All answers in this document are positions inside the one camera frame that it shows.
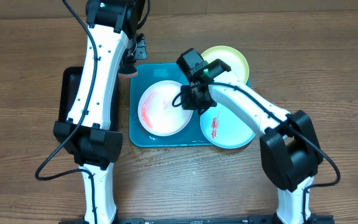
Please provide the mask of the pink cleaning sponge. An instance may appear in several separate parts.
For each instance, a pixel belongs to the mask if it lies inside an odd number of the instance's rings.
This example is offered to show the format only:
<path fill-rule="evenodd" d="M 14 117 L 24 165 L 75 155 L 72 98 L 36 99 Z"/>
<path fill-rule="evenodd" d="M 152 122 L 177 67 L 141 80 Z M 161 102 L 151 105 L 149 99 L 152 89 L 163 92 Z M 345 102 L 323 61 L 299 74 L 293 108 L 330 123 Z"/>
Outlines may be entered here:
<path fill-rule="evenodd" d="M 119 68 L 117 74 L 121 78 L 133 78 L 138 76 L 138 71 L 135 63 L 125 63 Z"/>

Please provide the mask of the light blue plate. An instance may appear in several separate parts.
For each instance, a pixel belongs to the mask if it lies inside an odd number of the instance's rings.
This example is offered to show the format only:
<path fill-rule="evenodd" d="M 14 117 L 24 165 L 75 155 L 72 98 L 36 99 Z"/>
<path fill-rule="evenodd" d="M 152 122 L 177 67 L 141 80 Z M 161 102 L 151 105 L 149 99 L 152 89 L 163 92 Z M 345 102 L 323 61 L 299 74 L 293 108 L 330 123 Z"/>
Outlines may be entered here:
<path fill-rule="evenodd" d="M 210 107 L 200 116 L 200 127 L 210 143 L 224 149 L 245 146 L 255 137 L 248 125 L 221 104 Z"/>

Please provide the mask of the white plate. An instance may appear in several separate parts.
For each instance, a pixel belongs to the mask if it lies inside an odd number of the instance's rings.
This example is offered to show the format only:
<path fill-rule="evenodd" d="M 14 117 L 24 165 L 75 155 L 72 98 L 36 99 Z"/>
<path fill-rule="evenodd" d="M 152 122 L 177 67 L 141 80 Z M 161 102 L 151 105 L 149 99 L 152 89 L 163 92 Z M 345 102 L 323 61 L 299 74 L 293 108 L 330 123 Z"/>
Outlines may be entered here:
<path fill-rule="evenodd" d="M 142 94 L 137 109 L 141 125 L 156 136 L 171 136 L 180 132 L 190 121 L 193 112 L 173 107 L 181 83 L 164 80 L 154 83 Z"/>

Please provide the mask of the yellow plate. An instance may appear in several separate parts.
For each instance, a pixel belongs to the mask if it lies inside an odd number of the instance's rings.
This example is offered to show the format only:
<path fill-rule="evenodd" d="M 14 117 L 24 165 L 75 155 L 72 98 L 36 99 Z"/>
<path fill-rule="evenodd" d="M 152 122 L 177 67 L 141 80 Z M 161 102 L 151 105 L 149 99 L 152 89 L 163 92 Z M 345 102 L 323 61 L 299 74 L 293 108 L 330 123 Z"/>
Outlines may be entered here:
<path fill-rule="evenodd" d="M 246 58 L 235 48 L 218 45 L 205 50 L 201 56 L 207 62 L 220 59 L 231 67 L 241 82 L 247 83 L 249 79 L 249 64 Z"/>

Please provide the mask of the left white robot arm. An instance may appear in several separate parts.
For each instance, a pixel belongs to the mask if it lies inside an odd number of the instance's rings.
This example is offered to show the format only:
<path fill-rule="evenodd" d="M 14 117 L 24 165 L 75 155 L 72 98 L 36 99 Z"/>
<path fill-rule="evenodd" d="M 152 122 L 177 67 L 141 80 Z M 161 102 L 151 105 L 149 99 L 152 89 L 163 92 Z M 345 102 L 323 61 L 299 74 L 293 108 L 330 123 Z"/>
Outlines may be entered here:
<path fill-rule="evenodd" d="M 138 30 L 150 12 L 150 1 L 88 1 L 88 36 L 82 67 L 63 73 L 58 120 L 53 135 L 73 155 L 83 176 L 86 212 L 78 223 L 115 223 L 113 166 L 123 136 L 117 131 L 118 79 L 137 75 L 135 63 L 147 58 Z"/>

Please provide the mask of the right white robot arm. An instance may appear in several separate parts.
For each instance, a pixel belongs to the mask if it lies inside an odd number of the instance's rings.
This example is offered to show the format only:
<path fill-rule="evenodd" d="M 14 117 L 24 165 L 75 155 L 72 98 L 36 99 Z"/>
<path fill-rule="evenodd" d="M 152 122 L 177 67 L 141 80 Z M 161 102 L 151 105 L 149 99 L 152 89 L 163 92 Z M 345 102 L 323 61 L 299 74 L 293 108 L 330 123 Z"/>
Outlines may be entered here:
<path fill-rule="evenodd" d="M 302 110 L 291 113 L 267 101 L 220 59 L 182 56 L 177 65 L 189 84 L 181 87 L 172 105 L 199 113 L 223 105 L 234 113 L 259 138 L 262 168 L 278 188 L 275 220 L 312 223 L 309 190 L 323 154 L 311 118 Z"/>

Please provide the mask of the teal plastic tray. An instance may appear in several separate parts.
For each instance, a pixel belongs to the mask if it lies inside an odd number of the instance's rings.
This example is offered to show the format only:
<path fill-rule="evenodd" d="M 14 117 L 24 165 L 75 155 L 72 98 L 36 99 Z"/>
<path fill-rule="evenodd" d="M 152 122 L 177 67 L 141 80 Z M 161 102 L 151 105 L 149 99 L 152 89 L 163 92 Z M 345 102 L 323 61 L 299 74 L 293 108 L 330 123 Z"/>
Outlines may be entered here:
<path fill-rule="evenodd" d="M 140 123 L 137 115 L 138 103 L 144 91 L 154 83 L 172 80 L 187 85 L 188 81 L 175 63 L 150 63 L 136 66 L 138 76 L 131 78 L 129 107 L 129 137 L 139 147 L 212 146 L 200 127 L 197 111 L 189 123 L 171 136 L 156 136 L 149 133 Z"/>

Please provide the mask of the black plastic tray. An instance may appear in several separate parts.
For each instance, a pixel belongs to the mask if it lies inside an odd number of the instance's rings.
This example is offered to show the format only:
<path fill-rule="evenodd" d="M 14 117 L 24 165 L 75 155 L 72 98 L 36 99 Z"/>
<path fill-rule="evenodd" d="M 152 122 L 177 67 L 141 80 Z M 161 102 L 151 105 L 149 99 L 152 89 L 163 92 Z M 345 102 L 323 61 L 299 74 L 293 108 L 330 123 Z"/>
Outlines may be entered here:
<path fill-rule="evenodd" d="M 65 123 L 79 89 L 83 67 L 68 67 L 63 73 L 58 121 Z M 110 131 L 117 131 L 119 121 L 119 80 L 114 83 L 110 108 Z"/>

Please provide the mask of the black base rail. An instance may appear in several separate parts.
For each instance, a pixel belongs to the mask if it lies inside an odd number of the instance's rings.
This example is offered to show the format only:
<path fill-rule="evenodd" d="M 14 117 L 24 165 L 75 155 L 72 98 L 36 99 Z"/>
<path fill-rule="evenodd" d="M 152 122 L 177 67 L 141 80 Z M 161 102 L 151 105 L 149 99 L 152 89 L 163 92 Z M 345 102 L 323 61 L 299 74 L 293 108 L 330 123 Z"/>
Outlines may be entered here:
<path fill-rule="evenodd" d="M 89 223 L 81 220 L 59 222 L 59 224 L 85 224 Z M 247 218 L 213 218 L 213 219 L 163 219 L 163 220 L 144 220 L 143 218 L 122 218 L 112 222 L 113 224 L 278 224 L 282 223 L 276 214 L 274 215 L 254 215 Z M 332 215 L 312 214 L 308 222 L 311 224 L 335 224 Z"/>

